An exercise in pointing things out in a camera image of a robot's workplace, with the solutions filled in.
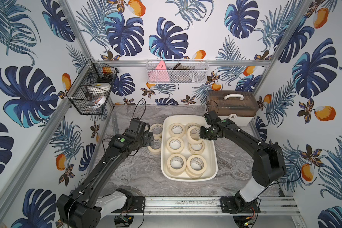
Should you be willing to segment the cream tape roll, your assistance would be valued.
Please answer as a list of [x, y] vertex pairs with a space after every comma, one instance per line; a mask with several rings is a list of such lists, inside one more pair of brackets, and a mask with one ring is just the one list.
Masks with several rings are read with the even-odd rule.
[[166, 143], [166, 148], [170, 153], [181, 153], [184, 149], [184, 141], [179, 137], [171, 137]]
[[162, 147], [161, 144], [162, 144], [162, 139], [160, 137], [155, 137], [154, 145], [148, 146], [147, 149], [151, 154], [158, 155], [161, 153], [161, 147]]
[[200, 155], [192, 155], [187, 159], [186, 173], [192, 179], [199, 179], [207, 170], [207, 162]]
[[171, 175], [181, 175], [187, 166], [186, 158], [181, 154], [172, 154], [167, 160], [167, 170]]
[[182, 138], [185, 135], [185, 127], [182, 123], [173, 123], [169, 127], [171, 137]]
[[203, 141], [200, 137], [200, 127], [198, 126], [189, 127], [186, 136], [190, 144], [200, 144]]
[[191, 154], [201, 155], [205, 150], [205, 143], [201, 142], [199, 144], [188, 143], [188, 150]]

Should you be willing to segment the white plastic storage tray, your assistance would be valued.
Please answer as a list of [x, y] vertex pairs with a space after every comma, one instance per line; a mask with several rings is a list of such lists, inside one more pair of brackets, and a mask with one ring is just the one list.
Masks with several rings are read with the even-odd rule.
[[161, 170], [164, 176], [173, 181], [185, 181], [185, 182], [196, 182], [196, 181], [209, 181], [213, 179], [217, 172], [218, 172], [218, 164], [217, 164], [217, 156], [216, 150], [213, 141], [203, 140], [205, 143], [205, 150], [200, 155], [202, 156], [207, 162], [207, 170], [206, 172], [199, 178], [199, 179], [192, 179], [186, 171], [184, 171], [179, 176], [171, 175], [167, 170], [167, 160], [173, 154], [170, 153], [166, 148], [166, 143], [169, 138], [171, 138], [169, 134], [169, 127], [173, 123], [181, 123], [185, 127], [185, 135], [182, 137], [184, 141], [184, 149], [181, 153], [187, 159], [192, 156], [188, 150], [188, 140], [187, 140], [187, 130], [191, 126], [198, 126], [198, 127], [207, 127], [206, 120], [202, 116], [193, 116], [193, 115], [176, 115], [167, 117], [163, 122], [163, 132], [162, 132], [162, 146], [161, 146]]

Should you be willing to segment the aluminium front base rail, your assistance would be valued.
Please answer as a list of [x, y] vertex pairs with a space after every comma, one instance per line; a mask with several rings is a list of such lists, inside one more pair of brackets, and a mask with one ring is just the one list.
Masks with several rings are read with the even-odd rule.
[[241, 213], [237, 213], [232, 207], [231, 197], [133, 197], [133, 202], [138, 202], [134, 209], [128, 213], [111, 212], [105, 214], [105, 206], [102, 199], [97, 201], [97, 206], [102, 208], [102, 216], [122, 214], [142, 214], [148, 216], [299, 216], [300, 211], [293, 197], [259, 197], [255, 203]]

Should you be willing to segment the white mesh wall basket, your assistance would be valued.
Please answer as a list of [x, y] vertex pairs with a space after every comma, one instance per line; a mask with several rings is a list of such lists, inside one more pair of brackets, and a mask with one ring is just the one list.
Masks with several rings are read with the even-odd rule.
[[[146, 70], [149, 74], [151, 70], [155, 70], [161, 59], [150, 59], [146, 61]], [[171, 59], [163, 60], [166, 64], [170, 81], [158, 84], [195, 84], [206, 80], [209, 71], [209, 63], [206, 60], [190, 60], [190, 59]]]

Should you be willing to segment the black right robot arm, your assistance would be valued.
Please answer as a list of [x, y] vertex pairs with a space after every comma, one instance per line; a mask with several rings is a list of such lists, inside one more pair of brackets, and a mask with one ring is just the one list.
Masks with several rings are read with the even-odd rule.
[[215, 111], [204, 114], [209, 127], [202, 126], [199, 136], [204, 140], [226, 138], [243, 149], [252, 159], [252, 178], [235, 195], [235, 205], [241, 208], [255, 201], [272, 183], [286, 175], [281, 147], [269, 145], [242, 130], [232, 120], [220, 119]]

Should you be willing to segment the brown lidded storage case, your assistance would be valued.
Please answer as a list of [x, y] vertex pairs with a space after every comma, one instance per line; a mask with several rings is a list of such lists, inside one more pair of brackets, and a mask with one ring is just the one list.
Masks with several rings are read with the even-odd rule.
[[220, 119], [232, 120], [238, 126], [247, 126], [259, 109], [251, 92], [211, 91], [207, 96], [207, 109], [215, 111]]

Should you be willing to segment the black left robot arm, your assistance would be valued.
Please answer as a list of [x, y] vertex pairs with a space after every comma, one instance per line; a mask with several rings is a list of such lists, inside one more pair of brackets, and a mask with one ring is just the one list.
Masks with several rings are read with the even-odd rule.
[[123, 134], [113, 136], [104, 156], [69, 195], [61, 195], [57, 208], [61, 222], [70, 228], [95, 228], [102, 218], [104, 207], [97, 204], [98, 197], [119, 165], [133, 151], [154, 145], [154, 135], [150, 125], [133, 118]]

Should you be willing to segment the perforated metal DIN rail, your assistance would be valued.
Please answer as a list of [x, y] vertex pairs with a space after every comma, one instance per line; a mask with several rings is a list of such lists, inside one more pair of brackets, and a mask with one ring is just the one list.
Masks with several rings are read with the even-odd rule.
[[119, 126], [118, 126], [117, 115], [112, 114], [111, 119], [112, 119], [113, 133], [114, 133], [114, 135], [117, 135], [117, 134], [119, 134]]

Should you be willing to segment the pink triangle in basket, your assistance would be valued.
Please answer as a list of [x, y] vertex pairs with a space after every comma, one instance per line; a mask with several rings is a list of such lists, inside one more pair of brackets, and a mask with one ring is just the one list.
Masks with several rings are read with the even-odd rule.
[[166, 64], [161, 60], [156, 66], [155, 70], [151, 70], [149, 74], [149, 82], [151, 83], [161, 83], [169, 82], [170, 76], [166, 67]]

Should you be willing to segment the white object in black basket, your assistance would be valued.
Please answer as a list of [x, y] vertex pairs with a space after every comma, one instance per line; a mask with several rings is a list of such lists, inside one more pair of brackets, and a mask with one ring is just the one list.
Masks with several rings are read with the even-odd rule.
[[89, 108], [98, 109], [104, 105], [110, 89], [111, 85], [109, 83], [94, 83], [85, 86], [85, 97]]

